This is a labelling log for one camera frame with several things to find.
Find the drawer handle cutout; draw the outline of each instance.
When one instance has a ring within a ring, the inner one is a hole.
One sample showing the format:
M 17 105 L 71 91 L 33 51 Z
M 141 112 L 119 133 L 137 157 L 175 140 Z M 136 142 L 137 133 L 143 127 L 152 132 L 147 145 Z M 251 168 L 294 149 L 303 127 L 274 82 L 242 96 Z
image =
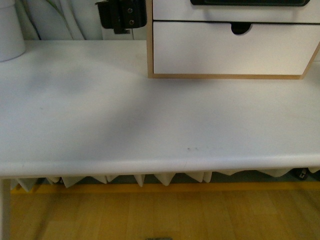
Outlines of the drawer handle cutout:
M 250 22 L 231 22 L 231 31 L 235 35 L 243 35 L 250 31 Z

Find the wooden frame edge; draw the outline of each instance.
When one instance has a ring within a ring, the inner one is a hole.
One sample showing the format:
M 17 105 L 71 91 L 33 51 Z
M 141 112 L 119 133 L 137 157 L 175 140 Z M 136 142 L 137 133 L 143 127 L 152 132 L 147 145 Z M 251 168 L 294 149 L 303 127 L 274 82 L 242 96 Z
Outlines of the wooden frame edge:
M 319 41 L 319 44 L 318 44 L 318 46 L 316 47 L 316 49 L 315 49 L 315 51 L 314 51 L 314 53 L 313 53 L 313 55 L 312 55 L 312 57 L 311 57 L 308 65 L 306 66 L 303 74 L 301 75 L 301 78 L 300 78 L 300 79 L 304 79 L 305 76 L 307 75 L 307 73 L 308 73 L 309 69 L 311 68 L 311 65 L 312 65 L 312 63 L 314 62 L 314 60 L 315 60 L 315 58 L 316 58 L 319 50 L 320 50 L 320 41 Z
M 257 80 L 300 80 L 301 75 L 241 75 L 241 74 L 157 74 L 153 73 L 154 79 L 257 79 Z
M 153 32 L 153 1 L 146 0 L 146 54 L 147 54 L 147 68 L 148 78 L 154 78 L 154 32 Z

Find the wooden floor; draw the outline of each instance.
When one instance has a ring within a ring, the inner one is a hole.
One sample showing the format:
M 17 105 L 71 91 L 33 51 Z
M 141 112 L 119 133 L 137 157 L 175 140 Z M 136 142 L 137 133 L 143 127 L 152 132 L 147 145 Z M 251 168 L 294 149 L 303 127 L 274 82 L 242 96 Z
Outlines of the wooden floor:
M 320 190 L 11 195 L 11 240 L 320 240 Z

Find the drawer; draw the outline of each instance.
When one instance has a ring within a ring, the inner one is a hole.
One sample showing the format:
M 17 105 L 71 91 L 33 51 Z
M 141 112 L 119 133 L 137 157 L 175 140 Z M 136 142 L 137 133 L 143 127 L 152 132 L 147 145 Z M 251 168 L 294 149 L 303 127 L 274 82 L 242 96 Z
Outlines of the drawer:
M 153 73 L 301 76 L 315 55 L 320 25 L 153 22 Z
M 153 0 L 153 19 L 250 23 L 320 23 L 320 0 L 306 6 L 199 6 L 190 0 Z

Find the white curtain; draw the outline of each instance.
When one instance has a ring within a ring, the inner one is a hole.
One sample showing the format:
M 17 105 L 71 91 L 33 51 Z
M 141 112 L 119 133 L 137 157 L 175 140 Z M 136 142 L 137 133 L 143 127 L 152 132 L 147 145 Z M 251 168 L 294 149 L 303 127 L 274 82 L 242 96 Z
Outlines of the white curtain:
M 96 0 L 16 0 L 24 39 L 102 40 L 95 3 Z
M 291 169 L 287 168 L 287 169 L 265 169 L 265 170 L 259 170 L 262 173 L 265 173 L 267 175 L 270 175 L 272 177 L 281 177 L 283 175 L 285 175 L 287 172 L 289 172 Z M 315 173 L 317 171 L 320 170 L 320 168 L 310 168 L 309 169 L 311 173 Z M 219 171 L 219 173 L 221 174 L 225 174 L 225 175 L 233 175 L 235 173 L 240 172 L 239 170 L 229 170 L 229 171 Z M 186 175 L 188 175 L 189 177 L 193 178 L 194 180 L 198 181 L 199 183 L 205 182 L 205 183 L 209 183 L 211 181 L 212 178 L 212 171 L 198 171 L 198 172 L 185 172 Z M 155 173 L 154 176 L 165 186 L 168 186 L 172 179 L 174 178 L 174 176 L 176 175 L 176 172 L 167 172 L 167 173 Z M 140 187 L 142 187 L 144 185 L 144 181 L 145 181 L 145 175 L 144 174 L 135 174 L 133 175 L 136 182 L 138 183 L 138 185 Z M 116 177 L 118 177 L 118 175 L 101 175 L 101 176 L 91 176 L 93 178 L 95 178 L 96 180 L 98 180 L 99 182 L 103 183 L 103 184 L 107 184 L 112 182 Z M 82 179 L 84 179 L 85 176 L 76 176 L 76 177 L 62 177 L 62 181 L 65 185 L 66 188 L 69 188 L 73 185 L 75 185 L 76 183 L 78 183 L 79 181 L 81 181 Z M 34 184 L 37 182 L 37 178 L 17 178 L 17 179 L 12 179 L 11 180 L 11 189 L 15 188 L 18 184 L 20 184 L 20 186 L 26 190 L 27 192 L 29 192 L 32 187 L 34 186 Z M 60 177 L 47 177 L 47 180 L 49 181 L 50 184 L 55 184 L 57 182 L 59 182 Z

